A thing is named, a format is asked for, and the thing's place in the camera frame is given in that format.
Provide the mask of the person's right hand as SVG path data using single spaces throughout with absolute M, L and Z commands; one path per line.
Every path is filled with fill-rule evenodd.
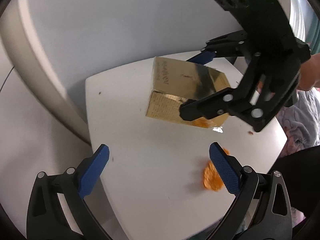
M 320 53 L 312 55 L 300 68 L 299 90 L 308 91 L 319 88 L 320 83 Z

